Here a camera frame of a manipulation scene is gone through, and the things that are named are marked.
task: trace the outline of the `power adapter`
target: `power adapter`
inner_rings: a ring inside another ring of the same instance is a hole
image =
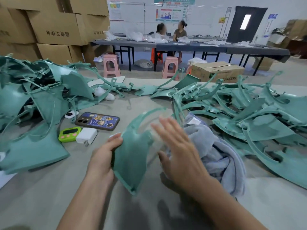
[[[85,146],[88,146],[94,141],[97,134],[98,131],[96,129],[85,127],[77,135],[76,141],[77,143],[83,143]]]

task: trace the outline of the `dark door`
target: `dark door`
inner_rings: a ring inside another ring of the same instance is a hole
[[[252,42],[267,8],[236,6],[226,42]]]

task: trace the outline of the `sign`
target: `sign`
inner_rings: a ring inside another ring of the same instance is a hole
[[[124,21],[122,18],[122,0],[106,0],[108,3],[110,21]]]
[[[271,34],[271,26],[272,26],[272,23],[274,22],[274,20],[276,19],[276,17],[277,17],[277,14],[270,14],[269,15],[267,23],[266,23],[265,30],[264,30],[264,33],[263,33],[263,37],[264,38],[270,36],[270,34]]]
[[[195,0],[154,0],[162,4],[156,9],[156,21],[179,22],[185,20],[188,14],[188,5],[194,5]]]
[[[225,17],[220,17],[219,18],[219,23],[225,23]]]

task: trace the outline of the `cartoon phone case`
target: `cartoon phone case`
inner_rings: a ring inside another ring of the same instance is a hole
[[[117,116],[84,112],[75,121],[75,125],[113,131],[116,128],[118,122],[119,122],[119,117]]]

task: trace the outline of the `left hand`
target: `left hand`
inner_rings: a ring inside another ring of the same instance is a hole
[[[87,166],[86,174],[100,176],[101,179],[113,181],[114,173],[111,169],[112,150],[122,144],[121,133],[110,137],[100,148],[95,149]]]

